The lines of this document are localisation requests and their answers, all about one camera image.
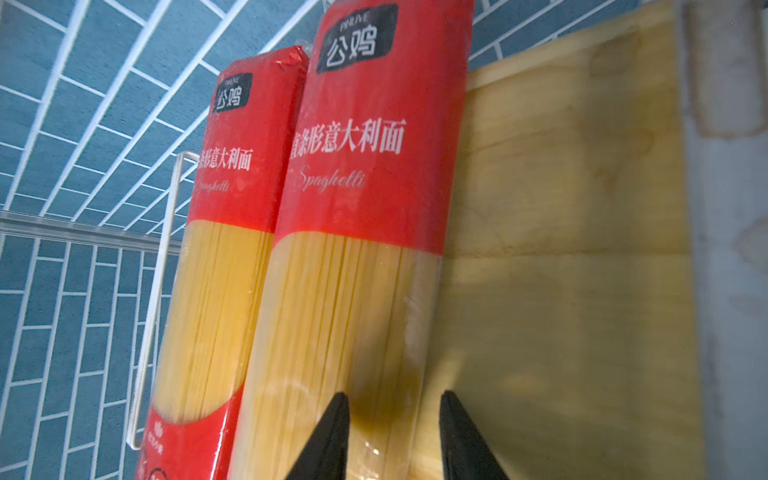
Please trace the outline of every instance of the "wooden board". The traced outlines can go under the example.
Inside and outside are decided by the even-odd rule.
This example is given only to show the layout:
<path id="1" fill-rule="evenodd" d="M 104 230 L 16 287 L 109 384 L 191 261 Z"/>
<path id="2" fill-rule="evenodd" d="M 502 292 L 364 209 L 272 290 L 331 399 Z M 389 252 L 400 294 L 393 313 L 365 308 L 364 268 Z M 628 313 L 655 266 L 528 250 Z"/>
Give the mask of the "wooden board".
<path id="1" fill-rule="evenodd" d="M 513 479 L 703 478 L 670 4 L 472 74 L 411 476 L 454 389 Z"/>

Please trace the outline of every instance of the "spaghetti package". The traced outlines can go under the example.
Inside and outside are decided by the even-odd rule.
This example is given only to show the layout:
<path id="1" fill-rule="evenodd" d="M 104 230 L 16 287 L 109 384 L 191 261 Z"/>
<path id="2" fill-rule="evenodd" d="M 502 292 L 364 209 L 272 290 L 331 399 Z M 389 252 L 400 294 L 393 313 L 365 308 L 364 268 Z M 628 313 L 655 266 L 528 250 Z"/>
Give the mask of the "spaghetti package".
<path id="1" fill-rule="evenodd" d="M 307 62 L 286 48 L 219 75 L 137 480 L 226 478 Z"/>
<path id="2" fill-rule="evenodd" d="M 335 392 L 348 478 L 406 477 L 472 0 L 345 0 L 310 60 L 230 480 L 284 480 Z"/>

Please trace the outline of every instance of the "blue tile wall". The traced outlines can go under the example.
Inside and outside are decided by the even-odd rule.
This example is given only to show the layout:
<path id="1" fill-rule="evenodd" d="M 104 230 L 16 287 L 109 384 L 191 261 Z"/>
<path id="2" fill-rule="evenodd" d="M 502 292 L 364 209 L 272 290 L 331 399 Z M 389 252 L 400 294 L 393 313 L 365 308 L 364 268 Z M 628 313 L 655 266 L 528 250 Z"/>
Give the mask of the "blue tile wall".
<path id="1" fill-rule="evenodd" d="M 16 173 L 18 161 L 22 157 L 22 152 L 15 148 L 0 145 L 0 173 L 13 175 Z"/>
<path id="2" fill-rule="evenodd" d="M 0 90 L 0 141 L 24 147 L 37 108 L 33 101 Z"/>
<path id="3" fill-rule="evenodd" d="M 38 255 L 44 255 L 40 249 Z M 56 293 L 61 279 L 61 262 L 47 262 L 39 260 L 35 264 L 35 273 L 32 280 L 32 288 L 27 303 L 27 316 L 25 325 L 51 325 L 56 308 Z"/>
<path id="4" fill-rule="evenodd" d="M 69 12 L 74 7 L 74 0 L 56 0 L 56 2 L 51 2 L 50 0 L 21 0 L 20 3 L 64 26 L 69 21 Z"/>
<path id="5" fill-rule="evenodd" d="M 123 437 L 155 257 L 0 235 L 0 478 L 133 478 Z"/>
<path id="6" fill-rule="evenodd" d="M 67 190 L 60 191 L 53 199 L 51 208 L 48 210 L 51 214 L 64 215 L 72 217 L 77 213 L 78 208 L 86 199 L 85 194 L 71 192 Z"/>
<path id="7" fill-rule="evenodd" d="M 73 150 L 74 145 L 39 136 L 19 182 L 18 192 L 47 198 L 56 184 L 58 172 L 64 168 Z"/>
<path id="8" fill-rule="evenodd" d="M 120 87 L 118 96 L 107 109 L 101 124 L 121 133 L 133 135 L 165 93 L 163 88 L 131 73 Z"/>
<path id="9" fill-rule="evenodd" d="M 42 130 L 78 141 L 101 103 L 101 97 L 66 81 L 59 81 Z"/>
<path id="10" fill-rule="evenodd" d="M 186 130 L 210 103 L 211 95 L 216 89 L 216 78 L 216 75 L 203 67 L 195 68 L 178 93 L 174 95 L 157 117 Z M 200 94 L 204 91 L 209 91 L 211 94 Z"/>
<path id="11" fill-rule="evenodd" d="M 173 84 L 220 20 L 197 0 L 175 0 L 136 67 L 167 85 Z"/>
<path id="12" fill-rule="evenodd" d="M 133 184 L 144 175 L 147 168 L 136 164 L 121 162 L 114 171 L 114 175 L 109 177 L 93 200 L 88 204 L 90 208 L 96 210 L 112 210 L 118 204 L 118 201 L 128 193 Z"/>
<path id="13" fill-rule="evenodd" d="M 104 2 L 88 9 L 64 74 L 106 92 L 141 26 Z"/>
<path id="14" fill-rule="evenodd" d="M 63 37 L 59 30 L 6 4 L 0 20 L 0 84 L 40 98 Z"/>
<path id="15" fill-rule="evenodd" d="M 123 0 L 121 3 L 139 17 L 147 20 L 152 15 L 157 0 Z"/>
<path id="16" fill-rule="evenodd" d="M 179 137 L 179 132 L 154 122 L 147 132 L 131 148 L 126 157 L 134 162 L 151 167 L 161 155 L 170 147 L 170 144 Z"/>
<path id="17" fill-rule="evenodd" d="M 312 45 L 315 43 L 317 28 L 322 17 L 323 6 L 322 3 L 318 3 L 275 48 L 285 48 L 291 45 Z"/>

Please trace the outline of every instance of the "plastic wrap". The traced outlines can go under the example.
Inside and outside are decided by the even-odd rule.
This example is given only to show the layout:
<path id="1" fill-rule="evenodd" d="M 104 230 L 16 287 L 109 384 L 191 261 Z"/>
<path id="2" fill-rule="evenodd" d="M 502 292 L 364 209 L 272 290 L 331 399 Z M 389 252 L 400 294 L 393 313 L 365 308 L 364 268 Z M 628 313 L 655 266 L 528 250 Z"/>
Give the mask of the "plastic wrap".
<path id="1" fill-rule="evenodd" d="M 307 62 L 286 48 L 219 75 L 137 480 L 226 478 Z"/>
<path id="2" fill-rule="evenodd" d="M 230 480 L 283 480 L 335 392 L 349 478 L 406 477 L 474 3 L 345 0 L 320 26 Z"/>

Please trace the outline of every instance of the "white grout line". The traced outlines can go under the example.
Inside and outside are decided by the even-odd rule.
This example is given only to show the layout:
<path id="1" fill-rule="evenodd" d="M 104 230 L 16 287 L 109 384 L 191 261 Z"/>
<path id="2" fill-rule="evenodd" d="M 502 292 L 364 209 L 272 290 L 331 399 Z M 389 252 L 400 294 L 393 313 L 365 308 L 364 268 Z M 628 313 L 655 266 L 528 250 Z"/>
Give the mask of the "white grout line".
<path id="1" fill-rule="evenodd" d="M 45 198 L 36 197 L 35 195 L 27 195 L 27 194 L 16 194 L 16 197 L 31 198 L 32 200 L 45 200 Z"/>
<path id="2" fill-rule="evenodd" d="M 17 468 L 25 467 L 27 466 L 27 461 L 24 460 L 23 462 L 19 463 L 13 463 L 10 465 L 6 465 L 5 467 L 0 468 L 0 473 L 3 472 L 10 472 L 11 470 L 16 470 Z"/>
<path id="3" fill-rule="evenodd" d="M 59 480 L 65 480 L 64 479 L 64 473 L 66 471 L 67 467 L 67 454 L 68 454 L 68 448 L 69 448 L 69 442 L 72 438 L 72 420 L 74 418 L 74 405 L 75 401 L 78 398 L 78 386 L 80 383 L 80 368 L 83 363 L 83 351 L 85 348 L 85 330 L 86 325 L 88 324 L 88 314 L 91 312 L 91 292 L 93 291 L 94 287 L 94 272 L 96 270 L 96 248 L 94 247 L 93 252 L 91 253 L 91 268 L 88 271 L 88 287 L 86 288 L 86 294 L 85 294 L 85 308 L 83 309 L 83 315 L 81 318 L 81 324 L 80 324 L 80 339 L 78 340 L 78 359 L 75 362 L 74 365 L 74 382 L 72 383 L 72 393 L 69 397 L 69 415 L 67 415 L 67 428 L 64 433 L 64 448 L 65 450 L 61 454 L 61 464 L 59 466 L 58 470 L 58 479 Z"/>
<path id="4" fill-rule="evenodd" d="M 139 265 L 144 265 L 144 251 L 141 252 L 139 255 Z M 136 361 L 136 333 L 138 330 L 138 324 L 139 324 L 139 311 L 140 311 L 140 305 L 141 305 L 141 282 L 143 280 L 144 271 L 140 268 L 139 269 L 139 278 L 138 278 L 138 284 L 136 285 L 136 304 L 134 306 L 134 334 L 131 338 L 131 368 L 128 370 L 128 385 L 125 391 L 125 412 L 123 414 L 123 434 L 121 438 L 123 439 L 123 443 L 125 443 L 125 433 L 127 431 L 127 425 L 128 425 L 128 413 L 130 412 L 131 403 L 127 400 L 131 397 L 131 394 L 133 393 L 133 384 L 134 384 L 134 370 L 133 365 Z M 123 478 L 123 470 L 125 470 L 125 444 L 123 444 L 123 448 L 120 449 L 120 476 L 119 480 L 122 480 Z"/>
<path id="5" fill-rule="evenodd" d="M 51 27 L 55 28 L 56 30 L 63 31 L 64 33 L 66 33 L 66 31 L 67 31 L 67 28 L 65 26 L 63 26 L 62 24 L 60 24 L 58 22 L 54 22 L 53 20 L 51 20 L 50 18 L 46 17 L 45 15 L 37 13 L 35 10 L 32 10 L 31 8 L 29 8 L 27 5 L 23 5 L 23 4 L 19 3 L 19 2 L 17 2 L 16 0 L 5 0 L 5 2 L 8 3 L 9 5 L 15 6 L 16 8 L 18 8 L 22 12 L 26 13 L 27 15 L 31 15 L 31 16 L 35 17 L 36 19 L 38 19 L 39 21 L 41 21 L 41 22 L 43 22 L 45 24 L 50 25 Z"/>
<path id="6" fill-rule="evenodd" d="M 37 385 L 38 383 L 42 383 L 43 379 L 29 379 L 29 380 L 16 380 L 15 382 L 11 382 L 11 386 L 24 386 L 24 385 Z"/>
<path id="7" fill-rule="evenodd" d="M 144 19 L 135 13 L 133 13 L 131 10 L 128 10 L 123 5 L 119 4 L 116 0 L 103 0 L 104 3 L 111 6 L 121 14 L 125 15 L 126 17 L 130 18 L 134 22 L 138 23 L 142 27 L 147 24 L 147 22 L 144 21 Z"/>
<path id="8" fill-rule="evenodd" d="M 32 256 L 29 260 L 29 267 L 27 268 L 27 279 L 24 286 L 24 296 L 22 297 L 21 307 L 18 309 L 18 318 L 16 320 L 16 331 L 13 336 L 13 347 L 11 347 L 11 355 L 8 360 L 8 371 L 5 373 L 5 385 L 2 390 L 2 399 L 0 399 L 0 435 L 2 435 L 2 428 L 5 423 L 5 413 L 8 408 L 8 394 L 11 392 L 11 383 L 13 381 L 13 370 L 16 365 L 16 359 L 18 358 L 18 346 L 22 340 L 22 326 L 24 326 L 24 318 L 27 316 L 27 305 L 29 304 L 29 293 L 32 289 L 32 277 L 35 274 L 35 261 L 33 260 L 40 250 L 40 239 L 36 238 L 35 243 L 32 246 Z"/>
<path id="9" fill-rule="evenodd" d="M 45 205 L 43 205 L 41 214 L 47 213 L 48 209 L 51 208 L 52 199 L 56 197 L 56 194 L 58 193 L 58 189 L 64 183 L 64 180 L 67 178 L 67 176 L 69 175 L 69 172 L 74 167 L 74 163 L 83 153 L 85 146 L 91 140 L 91 137 L 96 131 L 96 128 L 98 127 L 99 122 L 101 122 L 101 119 L 107 113 L 107 109 L 110 107 L 110 105 L 112 105 L 112 101 L 114 101 L 114 99 L 118 96 L 118 92 L 120 91 L 120 88 L 122 87 L 123 82 L 125 82 L 125 79 L 128 77 L 128 74 L 131 73 L 131 67 L 133 67 L 136 60 L 138 60 L 139 55 L 141 55 L 141 52 L 144 50 L 144 47 L 149 42 L 149 39 L 152 36 L 152 33 L 154 32 L 155 28 L 160 23 L 160 20 L 163 18 L 163 15 L 165 15 L 166 10 L 168 9 L 168 5 L 170 5 L 170 1 L 171 0 L 160 0 L 157 3 L 154 10 L 152 11 L 152 15 L 147 21 L 147 24 L 141 29 L 141 33 L 138 35 L 138 37 L 136 37 L 136 41 L 134 41 L 134 44 L 131 46 L 131 50 L 128 52 L 127 57 L 123 61 L 123 65 L 120 67 L 118 74 L 115 75 L 115 78 L 112 81 L 112 85 L 110 85 L 109 89 L 107 90 L 107 93 L 104 94 L 104 98 L 101 100 L 101 103 L 99 103 L 99 106 L 96 109 L 96 112 L 94 113 L 93 117 L 91 118 L 91 121 L 88 122 L 88 126 L 85 128 L 85 132 L 83 132 L 83 136 L 80 138 L 80 142 L 78 143 L 78 146 L 74 149 L 72 154 L 69 156 L 69 160 L 67 161 L 67 164 L 65 165 L 64 170 L 61 172 L 61 175 L 59 175 L 58 180 L 56 181 L 56 185 L 54 185 L 53 189 L 51 190 L 51 196 L 49 201 L 46 202 Z M 75 215 L 74 218 L 77 218 L 81 213 L 82 211 L 78 211 L 78 215 Z"/>
<path id="10" fill-rule="evenodd" d="M 24 151 L 24 147 L 17 147 L 15 145 L 6 144 L 4 141 L 0 141 L 0 145 L 2 145 L 3 147 L 13 148 L 14 150 Z"/>
<path id="11" fill-rule="evenodd" d="M 144 72 L 142 72 L 138 68 L 132 68 L 131 72 L 135 73 L 139 77 L 142 77 L 144 80 L 147 80 L 147 81 L 149 81 L 151 83 L 154 83 L 155 85 L 157 85 L 158 87 L 162 88 L 163 90 L 170 90 L 170 87 L 168 85 L 166 85 L 162 81 L 157 80 L 155 77 L 151 77 L 150 75 L 145 74 Z"/>
<path id="12" fill-rule="evenodd" d="M 114 406 L 118 406 L 118 405 L 124 405 L 126 402 L 127 402 L 126 399 L 115 400 L 114 402 L 106 402 L 104 404 L 104 407 L 106 408 L 106 407 L 114 407 Z"/>
<path id="13" fill-rule="evenodd" d="M 184 70 L 179 74 L 179 76 L 176 78 L 176 81 L 174 81 L 174 84 L 171 85 L 170 90 L 165 92 L 163 97 L 160 99 L 160 101 L 155 105 L 155 107 L 152 109 L 152 112 L 144 119 L 144 123 L 141 124 L 141 127 L 139 127 L 139 130 L 134 135 L 133 140 L 129 141 L 128 144 L 123 148 L 123 151 L 118 155 L 118 157 L 114 160 L 112 163 L 112 166 L 107 171 L 107 175 L 102 178 L 96 187 L 94 188 L 94 191 L 91 193 L 91 195 L 85 200 L 84 205 L 87 205 L 93 198 L 98 194 L 99 191 L 101 191 L 101 188 L 106 183 L 106 179 L 109 175 L 112 175 L 115 170 L 117 170 L 118 165 L 120 164 L 120 161 L 125 158 L 125 156 L 133 149 L 133 147 L 138 143 L 138 141 L 141 139 L 141 137 L 144 135 L 144 133 L 149 129 L 149 127 L 154 123 L 157 116 L 163 111 L 166 105 L 170 102 L 171 98 L 181 89 L 181 87 L 184 85 L 184 82 L 187 81 L 187 79 L 190 77 L 194 69 L 200 64 L 200 60 L 203 59 L 203 57 L 208 53 L 208 51 L 214 46 L 214 44 L 218 41 L 219 37 L 224 33 L 225 30 L 227 30 L 227 27 L 230 26 L 232 21 L 237 17 L 237 14 L 240 13 L 240 10 L 243 9 L 243 7 L 248 3 L 249 0 L 237 0 L 234 5 L 232 5 L 232 8 L 227 12 L 227 15 L 224 16 L 224 18 L 219 22 L 219 25 L 208 35 L 208 38 L 206 38 L 203 45 L 200 47 L 200 49 L 197 50 L 197 53 L 192 58 L 192 60 L 187 64 L 186 67 L 184 67 Z M 201 114 L 200 117 L 204 117 L 207 115 L 208 107 L 205 108 L 204 112 Z M 176 146 L 178 146 L 181 143 L 181 139 L 178 138 L 176 141 L 169 147 L 168 153 L 172 152 L 176 149 Z M 160 156 L 160 158 L 155 162 L 154 166 L 148 171 L 149 174 L 154 172 L 163 161 L 165 161 L 165 158 L 167 157 L 167 153 Z M 141 183 L 143 182 L 146 177 L 142 177 L 143 180 L 139 180 L 137 182 Z M 130 195 L 133 194 L 135 191 L 135 188 L 137 188 L 137 185 L 134 185 L 134 188 L 131 189 L 129 194 L 127 196 L 123 196 L 121 201 L 118 203 L 116 208 L 112 209 L 112 212 L 117 211 L 117 208 L 122 204 L 122 202 L 126 201 Z M 82 208 L 78 210 L 78 212 L 74 215 L 75 218 L 77 218 L 82 213 Z M 99 226 L 102 226 L 104 223 L 108 221 L 107 219 L 104 219 Z"/>
<path id="14" fill-rule="evenodd" d="M 218 18 L 224 18 L 224 11 L 221 8 L 214 5 L 214 3 L 211 0 L 199 0 L 199 1 L 203 5 L 207 6 L 213 13 L 215 13 Z"/>
<path id="15" fill-rule="evenodd" d="M 550 10 L 552 10 L 554 7 L 556 7 L 556 6 L 560 5 L 560 4 L 561 4 L 562 2 L 564 2 L 564 1 L 565 1 L 565 0 L 554 0 L 554 2 L 550 3 L 550 4 L 549 4 L 549 5 L 547 5 L 546 7 L 542 8 L 541 10 L 539 10 L 538 12 L 536 12 L 536 13 L 534 13 L 533 15 L 531 15 L 530 17 L 526 18 L 524 21 L 522 21 L 522 22 L 518 23 L 518 24 L 517 24 L 517 25 L 515 25 L 514 27 L 510 28 L 509 30 L 507 30 L 507 31 L 506 31 L 506 33 L 504 33 L 504 34 L 503 34 L 502 36 L 500 36 L 499 38 L 496 38 L 494 41 L 492 41 L 491 43 L 487 44 L 485 47 L 483 47 L 483 48 L 481 48 L 481 49 L 477 50 L 477 51 L 476 51 L 475 53 L 473 53 L 472 55 L 469 55 L 469 60 L 474 60 L 474 59 L 475 59 L 475 58 L 477 58 L 479 55 L 482 55 L 482 54 L 486 53 L 486 52 L 487 52 L 489 49 L 491 49 L 491 48 L 494 48 L 494 45 L 497 45 L 497 44 L 501 43 L 502 41 L 504 41 L 504 39 L 506 39 L 507 37 L 511 36 L 511 35 L 512 35 L 513 33 L 515 33 L 516 31 L 519 31 L 521 28 L 525 27 L 526 25 L 528 25 L 529 23 L 531 23 L 532 21 L 534 21 L 536 18 L 539 18 L 539 17 L 541 17 L 543 14 L 545 14 L 545 13 L 549 12 L 549 11 L 550 11 Z"/>
<path id="16" fill-rule="evenodd" d="M 101 423 L 104 421 L 104 401 L 107 398 L 107 377 L 109 376 L 109 363 L 112 356 L 112 340 L 114 335 L 114 318 L 118 308 L 118 287 L 120 285 L 120 268 L 123 263 L 123 249 L 118 250 L 118 264 L 114 270 L 114 286 L 112 288 L 112 308 L 109 313 L 109 327 L 107 333 L 107 352 L 104 360 L 104 377 L 101 379 L 101 398 L 99 400 L 98 416 L 96 418 L 96 446 L 91 458 L 91 478 L 96 476 L 96 464 L 98 450 L 101 445 Z"/>
<path id="17" fill-rule="evenodd" d="M 104 370 L 94 370 L 93 372 L 81 372 L 75 376 L 75 378 L 83 378 L 85 376 L 104 375 Z"/>
<path id="18" fill-rule="evenodd" d="M 67 187 L 59 188 L 59 190 L 61 190 L 62 192 L 72 192 L 73 194 L 88 195 L 85 192 L 81 192 L 80 190 L 74 190 Z"/>
<path id="19" fill-rule="evenodd" d="M 65 417 L 67 415 L 69 415 L 69 412 L 52 413 L 50 415 L 43 415 L 40 417 L 40 421 L 44 422 L 46 420 L 60 419 L 61 417 Z"/>
<path id="20" fill-rule="evenodd" d="M 6 87 L 4 85 L 0 85 L 0 90 L 7 91 L 9 94 L 13 94 L 13 95 L 16 95 L 16 96 L 21 97 L 21 98 L 26 98 L 27 100 L 33 101 L 33 102 L 35 102 L 37 104 L 40 103 L 40 99 L 39 98 L 31 97 L 31 96 L 29 96 L 27 94 L 22 94 L 20 91 L 14 90 L 13 88 L 8 88 L 8 87 Z"/>
<path id="21" fill-rule="evenodd" d="M 92 446 L 94 446 L 94 443 L 93 442 L 88 442 L 88 443 L 84 443 L 83 445 L 78 445 L 76 447 L 72 447 L 71 449 L 66 449 L 65 452 L 66 453 L 78 452 L 80 450 L 89 449 Z"/>
<path id="22" fill-rule="evenodd" d="M 162 188 L 155 187 L 154 185 L 140 184 L 139 187 L 146 187 L 146 188 L 151 188 L 152 190 L 157 190 L 158 192 L 165 192 L 165 190 L 163 190 Z"/>
<path id="23" fill-rule="evenodd" d="M 197 164 L 193 164 L 191 167 L 189 167 L 189 168 L 187 169 L 187 171 L 185 171 L 185 172 L 184 172 L 184 174 L 182 175 L 182 178 L 186 178 L 186 177 L 188 177 L 189 175 L 191 175 L 191 174 L 192 174 L 192 172 L 194 172 L 196 168 L 197 168 Z M 127 230 L 127 229 L 131 228 L 131 227 L 132 227 L 132 226 L 134 226 L 134 224 L 135 224 L 136 222 L 138 222 L 139 220 L 146 220 L 146 219 L 144 219 L 144 218 L 142 218 L 142 217 L 143 217 L 144 215 L 146 215 L 146 214 L 147 214 L 147 212 L 148 212 L 149 210 L 152 210 L 152 208 L 153 208 L 155 205 L 159 204 L 159 203 L 161 202 L 161 200 L 163 200 L 163 199 L 164 199 L 164 198 L 165 198 L 167 195 L 168 195 L 168 190 L 163 190 L 163 193 L 162 193 L 162 194 L 161 194 L 159 197 L 155 198 L 155 199 L 152 201 L 152 203 L 151 203 L 151 204 L 147 205 L 147 206 L 146 206 L 146 207 L 145 207 L 145 208 L 144 208 L 144 209 L 143 209 L 143 210 L 142 210 L 142 211 L 141 211 L 141 212 L 140 212 L 140 213 L 139 213 L 139 214 L 138 214 L 138 215 L 137 215 L 137 216 L 136 216 L 136 217 L 135 217 L 135 218 L 134 218 L 134 219 L 133 219 L 133 220 L 132 220 L 132 221 L 129 223 L 129 224 L 128 224 L 128 226 L 127 226 L 127 227 L 125 227 L 123 230 Z M 157 225 L 155 225 L 154 227 L 152 227 L 151 229 L 149 229 L 149 231 L 151 232 L 151 231 L 152 231 L 152 230 L 154 230 L 155 228 L 157 228 Z"/>
<path id="24" fill-rule="evenodd" d="M 75 165 L 74 165 L 74 167 L 75 167 L 75 168 L 79 168 L 79 169 L 81 169 L 81 170 L 85 170 L 85 171 L 88 171 L 88 172 L 93 172 L 93 173 L 95 173 L 95 174 L 104 175 L 104 172 L 102 172 L 102 171 L 99 171 L 99 170 L 95 170 L 95 169 L 93 169 L 93 168 L 83 167 L 82 165 L 78 165 L 78 164 L 75 164 Z"/>
<path id="25" fill-rule="evenodd" d="M 200 60 L 200 66 L 208 70 L 210 73 L 218 76 L 221 72 L 218 70 L 218 68 L 215 68 L 213 65 L 208 63 L 205 60 Z"/>
<path id="26" fill-rule="evenodd" d="M 36 260 L 45 260 L 46 262 L 64 262 L 65 259 L 58 257 L 37 257 Z"/>
<path id="27" fill-rule="evenodd" d="M 29 480 L 32 475 L 32 466 L 35 464 L 35 452 L 38 447 L 38 435 L 40 434 L 40 422 L 43 415 L 43 405 L 45 404 L 45 392 L 48 389 L 48 378 L 51 374 L 51 362 L 53 361 L 53 346 L 56 341 L 56 332 L 58 330 L 59 314 L 61 313 L 61 298 L 64 292 L 64 281 L 67 277 L 67 268 L 69 268 L 69 253 L 71 252 L 72 244 L 67 242 L 64 250 L 64 263 L 61 266 L 61 275 L 58 280 L 58 288 L 56 289 L 56 304 L 54 307 L 53 323 L 51 324 L 51 334 L 48 337 L 48 348 L 45 352 L 45 367 L 43 369 L 43 380 L 40 387 L 40 397 L 38 399 L 38 410 L 35 413 L 35 427 L 32 429 L 32 441 L 29 451 L 29 465 L 25 473 L 25 480 Z"/>
<path id="28" fill-rule="evenodd" d="M 104 94 L 103 94 L 103 93 L 101 93 L 99 90 L 96 90 L 95 88 L 91 88 L 91 87 L 88 87 L 86 84 L 82 84 L 82 83 L 80 83 L 80 82 L 79 82 L 79 81 L 77 81 L 77 80 L 74 80 L 74 79 L 72 79 L 72 78 L 69 78 L 69 77 L 67 77 L 67 76 L 65 76 L 65 75 L 62 75 L 62 76 L 61 76 L 61 79 L 62 79 L 63 81 L 66 81 L 67 83 L 71 83 L 71 84 L 73 84 L 75 87 L 80 87 L 80 88 L 82 88 L 82 89 L 83 89 L 83 90 L 85 90 L 85 91 L 90 91 L 90 92 L 91 92 L 92 94 L 94 94 L 94 95 L 98 95 L 99 97 L 104 97 Z"/>
<path id="29" fill-rule="evenodd" d="M 133 138 L 133 137 L 132 137 L 132 136 L 130 136 L 130 135 L 126 135 L 126 134 L 124 134 L 124 133 L 123 133 L 123 132 L 121 132 L 121 131 L 112 130 L 111 128 L 109 128 L 109 127 L 105 127 L 104 125 L 96 125 L 96 128 L 100 128 L 100 129 L 101 129 L 101 130 L 103 130 L 103 131 L 108 131 L 108 132 L 109 132 L 109 133 L 111 133 L 111 134 L 120 135 L 121 137 L 123 137 L 123 138 L 127 138 L 128 140 L 130 140 L 131 138 Z"/>
<path id="30" fill-rule="evenodd" d="M 120 475 L 119 471 L 118 472 L 107 473 L 106 475 L 102 475 L 101 477 L 97 477 L 94 480 L 108 480 L 109 478 L 115 478 L 118 475 Z"/>
<path id="31" fill-rule="evenodd" d="M 572 21 L 571 23 L 567 24 L 567 25 L 566 25 L 566 26 L 564 26 L 563 28 L 560 28 L 560 29 L 558 29 L 557 31 L 555 31 L 554 33 L 551 33 L 550 35 L 548 35 L 548 36 L 544 37 L 542 40 L 538 41 L 538 42 L 537 42 L 535 45 L 533 45 L 533 47 L 531 47 L 531 48 L 534 48 L 534 47 L 538 47 L 539 45 L 542 45 L 542 44 L 544 44 L 544 43 L 547 43 L 547 42 L 548 42 L 548 41 L 550 41 L 550 40 L 554 40 L 554 39 L 556 39 L 556 38 L 557 38 L 557 37 L 558 37 L 560 34 L 562 34 L 564 31 L 568 30 L 569 28 L 573 28 L 575 25 L 578 25 L 578 24 L 582 23 L 582 22 L 583 22 L 584 20 L 586 20 L 587 18 L 591 17 L 591 16 L 592 16 L 592 15 L 594 15 L 595 13 L 599 12 L 600 10 L 602 10 L 603 8 L 605 8 L 605 7 L 609 6 L 611 3 L 614 3 L 614 2 L 616 2 L 616 0 L 606 0 L 605 2 L 601 3 L 601 4 L 600 4 L 600 5 L 598 5 L 597 7 L 595 7 L 595 8 L 593 8 L 593 9 L 591 9 L 589 12 L 587 12 L 587 13 L 583 14 L 581 17 L 579 17 L 579 18 L 576 18 L 574 21 Z"/>
<path id="32" fill-rule="evenodd" d="M 58 47 L 56 60 L 54 61 L 53 68 L 51 68 L 51 75 L 48 77 L 48 82 L 45 84 L 45 90 L 43 91 L 43 97 L 40 100 L 40 105 L 38 105 L 37 111 L 35 112 L 35 120 L 32 122 L 32 127 L 29 131 L 29 135 L 27 136 L 27 141 L 24 144 L 24 152 L 22 153 L 22 158 L 16 167 L 16 174 L 13 177 L 11 188 L 8 189 L 8 195 L 5 197 L 5 206 L 3 207 L 3 210 L 8 210 L 8 208 L 11 206 L 11 199 L 18 189 L 19 182 L 22 180 L 22 175 L 27 167 L 27 162 L 29 162 L 29 155 L 32 153 L 32 148 L 35 146 L 35 142 L 38 139 L 40 127 L 42 127 L 43 120 L 45 120 L 45 115 L 48 113 L 48 108 L 51 106 L 51 100 L 53 99 L 53 94 L 56 91 L 56 85 L 58 84 L 59 77 L 61 77 L 61 73 L 64 71 L 64 66 L 67 63 L 67 59 L 69 58 L 69 53 L 72 51 L 74 40 L 78 36 L 78 31 L 80 30 L 80 26 L 83 23 L 83 19 L 85 18 L 85 13 L 88 10 L 88 4 L 90 1 L 91 0 L 78 0 L 77 4 L 75 4 L 74 8 L 72 9 L 72 13 L 70 14 L 69 18 L 69 25 L 66 28 L 64 38 L 61 40 L 61 44 Z M 8 0 L 8 2 L 17 3 L 16 0 Z M 45 205 L 43 211 L 40 213 L 41 216 L 48 211 L 48 209 L 45 208 Z"/>
<path id="33" fill-rule="evenodd" d="M 78 144 L 78 142 L 76 142 L 76 141 L 69 140 L 68 138 L 64 138 L 64 137 L 59 137 L 58 135 L 49 134 L 47 131 L 40 130 L 38 133 L 40 135 L 44 135 L 44 136 L 50 137 L 50 138 L 55 138 L 56 140 L 63 141 L 65 143 L 68 143 L 68 144 L 71 144 L 71 145 L 77 145 Z"/>
<path id="34" fill-rule="evenodd" d="M 127 163 L 127 164 L 133 164 L 133 165 L 136 165 L 136 166 L 138 166 L 138 167 L 149 168 L 149 165 L 140 164 L 140 163 L 138 163 L 138 162 L 134 162 L 133 160 L 129 160 L 129 159 L 127 159 L 127 158 L 124 158 L 124 159 L 123 159 L 123 162 L 125 162 L 125 163 Z"/>
<path id="35" fill-rule="evenodd" d="M 160 118 L 155 118 L 154 120 L 155 120 L 155 121 L 156 121 L 158 124 L 160 124 L 160 125 L 163 125 L 163 126 L 165 126 L 165 127 L 168 127 L 168 128 L 170 128 L 171 130 L 175 130 L 175 131 L 179 132 L 180 134 L 184 133 L 184 130 L 180 129 L 180 128 L 179 128 L 179 127 L 177 127 L 176 125 L 171 125 L 171 124 L 169 124 L 169 123 L 168 123 L 168 122 L 166 122 L 166 121 L 162 121 Z"/>

